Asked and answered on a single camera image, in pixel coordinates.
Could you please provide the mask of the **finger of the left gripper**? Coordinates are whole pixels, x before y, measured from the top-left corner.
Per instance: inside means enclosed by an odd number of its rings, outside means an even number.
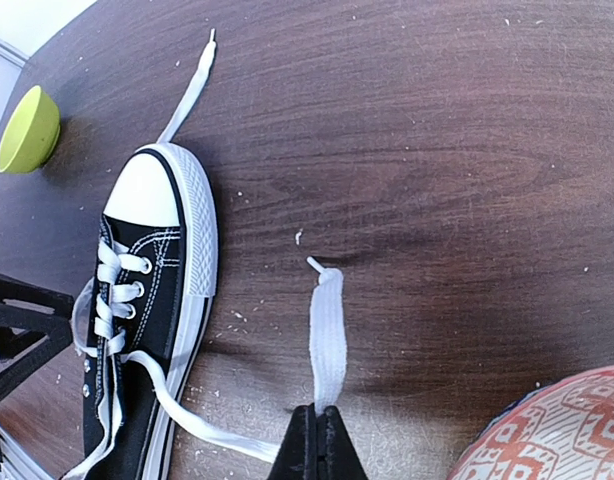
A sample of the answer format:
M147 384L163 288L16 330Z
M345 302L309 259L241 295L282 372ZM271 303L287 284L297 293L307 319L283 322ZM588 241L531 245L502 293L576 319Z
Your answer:
M0 402L73 342L74 298L0 274Z

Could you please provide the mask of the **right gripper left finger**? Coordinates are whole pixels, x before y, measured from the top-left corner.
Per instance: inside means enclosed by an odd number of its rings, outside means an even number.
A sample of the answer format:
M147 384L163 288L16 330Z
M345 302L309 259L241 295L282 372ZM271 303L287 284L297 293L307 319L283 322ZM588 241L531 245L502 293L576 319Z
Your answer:
M268 475L269 480L318 478L317 425L313 404L294 409Z

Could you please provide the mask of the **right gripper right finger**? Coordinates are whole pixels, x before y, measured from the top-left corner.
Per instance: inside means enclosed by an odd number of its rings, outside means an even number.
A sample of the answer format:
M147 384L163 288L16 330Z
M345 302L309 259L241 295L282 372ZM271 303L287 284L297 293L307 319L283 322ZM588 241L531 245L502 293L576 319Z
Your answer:
M368 479L336 406L326 407L319 416L319 478Z

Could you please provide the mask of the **black white canvas sneaker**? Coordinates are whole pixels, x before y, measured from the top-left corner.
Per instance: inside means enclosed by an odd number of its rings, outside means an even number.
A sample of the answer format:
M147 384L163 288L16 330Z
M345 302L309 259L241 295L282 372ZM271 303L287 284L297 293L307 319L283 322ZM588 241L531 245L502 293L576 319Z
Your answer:
M92 279L74 305L84 350L84 460L73 479L163 479L174 423L143 353L182 396L216 292L218 226L206 172L187 149L159 143L126 162L99 221Z

